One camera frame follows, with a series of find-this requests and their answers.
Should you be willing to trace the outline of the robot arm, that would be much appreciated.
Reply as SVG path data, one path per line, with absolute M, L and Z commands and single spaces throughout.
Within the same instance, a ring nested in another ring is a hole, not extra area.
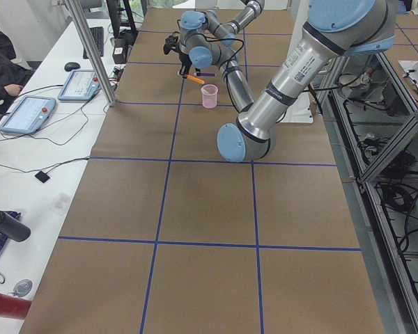
M 219 39 L 225 47 L 230 47 L 234 43 L 237 33 L 255 20 L 263 12 L 265 7 L 264 0 L 242 2 L 245 5 L 242 11 L 225 24 L 220 22 L 215 10 L 207 10 L 204 12 L 207 30 L 216 39 Z
M 300 41 L 254 98 L 230 46 L 264 7 L 264 1 L 246 1 L 227 24 L 212 10 L 186 11 L 179 21 L 179 51 L 197 69 L 218 67 L 238 110 L 235 122 L 221 126 L 217 133 L 217 149 L 231 162 L 262 159 L 273 150 L 274 125 L 328 61 L 375 54 L 394 43 L 397 1 L 310 1 Z

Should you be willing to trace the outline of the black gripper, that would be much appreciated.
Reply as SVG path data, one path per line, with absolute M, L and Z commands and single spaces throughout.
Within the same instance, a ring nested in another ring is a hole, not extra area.
M 179 60 L 182 64 L 181 68 L 178 71 L 179 76 L 187 76 L 189 75 L 189 71 L 192 67 L 192 61 L 190 60 L 190 57 L 188 54 L 179 53 L 178 54 Z

